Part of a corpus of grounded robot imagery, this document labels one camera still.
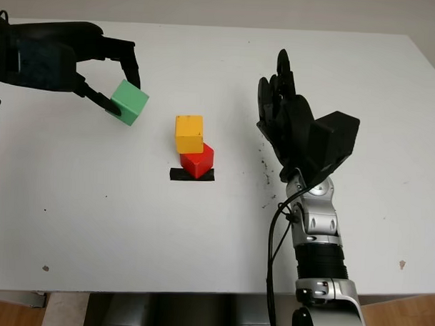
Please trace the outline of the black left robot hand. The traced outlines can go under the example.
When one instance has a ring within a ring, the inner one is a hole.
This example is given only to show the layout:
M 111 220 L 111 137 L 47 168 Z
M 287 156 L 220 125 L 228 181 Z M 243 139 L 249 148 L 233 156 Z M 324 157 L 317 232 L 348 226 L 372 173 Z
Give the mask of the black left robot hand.
M 9 31 L 4 83 L 48 92 L 72 92 L 115 116 L 122 115 L 120 107 L 94 91 L 77 72 L 76 65 L 90 60 L 117 61 L 126 80 L 140 87 L 135 44 L 107 38 L 95 24 L 87 21 L 24 23 L 11 25 Z

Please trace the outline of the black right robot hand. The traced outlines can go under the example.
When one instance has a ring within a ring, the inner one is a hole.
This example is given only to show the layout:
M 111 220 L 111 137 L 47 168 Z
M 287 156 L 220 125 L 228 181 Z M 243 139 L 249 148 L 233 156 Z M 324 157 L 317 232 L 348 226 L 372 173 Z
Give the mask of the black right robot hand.
M 280 161 L 282 182 L 289 182 L 304 167 L 309 127 L 314 121 L 309 103 L 296 93 L 294 83 L 289 55 L 282 49 L 276 73 L 259 80 L 259 122 L 256 123 Z

